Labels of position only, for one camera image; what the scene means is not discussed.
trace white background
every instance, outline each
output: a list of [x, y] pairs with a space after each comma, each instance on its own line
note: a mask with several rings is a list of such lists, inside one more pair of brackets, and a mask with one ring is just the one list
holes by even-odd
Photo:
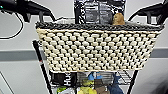
[[[49, 8], [55, 18], [74, 17], [73, 0], [33, 1]], [[162, 2], [163, 0], [127, 0], [125, 20], [140, 8]], [[10, 40], [0, 40], [0, 51], [34, 50], [32, 41], [38, 39], [35, 30], [37, 21], [39, 21], [38, 16], [32, 16], [30, 23], [24, 23], [23, 31], [19, 36]], [[51, 21], [50, 17], [45, 17], [45, 21]], [[133, 21], [146, 23], [146, 18], [136, 16]], [[165, 21], [165, 24], [165, 29], [162, 30], [155, 48], [168, 48], [168, 21]], [[15, 34], [20, 26], [14, 14], [0, 13], [0, 37]], [[158, 90], [156, 88], [161, 87], [161, 83], [167, 82], [167, 61], [168, 59], [149, 59], [145, 68], [139, 71], [131, 94], [155, 94], [153, 92]], [[5, 75], [15, 94], [48, 94], [38, 61], [0, 62], [0, 71]], [[126, 93], [128, 86], [121, 87]]]

